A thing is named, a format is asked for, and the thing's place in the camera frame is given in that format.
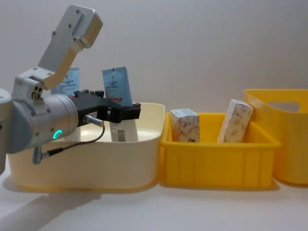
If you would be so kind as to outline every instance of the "small cardboard box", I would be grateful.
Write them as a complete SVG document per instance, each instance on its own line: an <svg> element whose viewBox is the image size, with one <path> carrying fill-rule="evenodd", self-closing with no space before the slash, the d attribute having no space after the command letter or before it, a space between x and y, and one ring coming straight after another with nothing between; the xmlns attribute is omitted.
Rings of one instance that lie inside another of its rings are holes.
<svg viewBox="0 0 308 231"><path fill-rule="evenodd" d="M242 142L253 108L240 100L231 100L217 139L218 143Z"/></svg>
<svg viewBox="0 0 308 231"><path fill-rule="evenodd" d="M199 115L190 109L171 110L172 140L200 142Z"/></svg>

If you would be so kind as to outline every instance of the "cream plastic bin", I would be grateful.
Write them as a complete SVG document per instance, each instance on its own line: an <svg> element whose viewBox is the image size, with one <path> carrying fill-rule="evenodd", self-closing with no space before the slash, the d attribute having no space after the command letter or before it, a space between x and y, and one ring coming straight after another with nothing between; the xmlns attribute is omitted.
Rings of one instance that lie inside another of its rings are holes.
<svg viewBox="0 0 308 231"><path fill-rule="evenodd" d="M136 120L139 142L111 142L109 122L103 137L90 144L77 146L39 165L32 163L33 149L9 154L13 180L31 189L104 189L134 190L157 180L159 141L165 119L161 104L142 103ZM81 127L81 141L93 140L102 128ZM43 151L65 147L64 139L43 145Z"/></svg>

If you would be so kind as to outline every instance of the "yellow plastic crate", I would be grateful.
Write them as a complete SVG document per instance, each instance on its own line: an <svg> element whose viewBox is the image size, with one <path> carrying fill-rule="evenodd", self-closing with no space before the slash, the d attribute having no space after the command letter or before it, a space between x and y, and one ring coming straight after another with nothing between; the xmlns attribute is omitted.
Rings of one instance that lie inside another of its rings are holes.
<svg viewBox="0 0 308 231"><path fill-rule="evenodd" d="M308 90L245 90L244 100L254 107L253 120L282 146L274 161L274 175L291 184L308 185ZM297 112L270 103L297 103Z"/></svg>
<svg viewBox="0 0 308 231"><path fill-rule="evenodd" d="M175 187L264 189L272 185L279 141L250 122L242 143L217 143L225 114L200 113L201 142L172 142L170 113L161 139L161 184Z"/></svg>

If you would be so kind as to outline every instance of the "barcode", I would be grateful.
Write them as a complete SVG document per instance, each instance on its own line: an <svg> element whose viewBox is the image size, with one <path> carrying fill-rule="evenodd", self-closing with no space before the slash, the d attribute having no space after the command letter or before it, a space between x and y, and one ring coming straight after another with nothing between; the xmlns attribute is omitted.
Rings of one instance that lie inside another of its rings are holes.
<svg viewBox="0 0 308 231"><path fill-rule="evenodd" d="M125 142L125 130L118 130L117 131L117 141L118 142Z"/></svg>

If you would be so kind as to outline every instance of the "white backdrop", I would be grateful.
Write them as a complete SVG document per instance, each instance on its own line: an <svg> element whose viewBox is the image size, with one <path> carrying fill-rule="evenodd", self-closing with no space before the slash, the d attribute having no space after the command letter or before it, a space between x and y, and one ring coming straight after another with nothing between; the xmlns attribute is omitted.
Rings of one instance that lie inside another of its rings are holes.
<svg viewBox="0 0 308 231"><path fill-rule="evenodd" d="M0 87L34 67L69 4L104 22L78 54L81 88L128 68L134 101L225 111L248 88L308 88L307 0L2 0Z"/></svg>

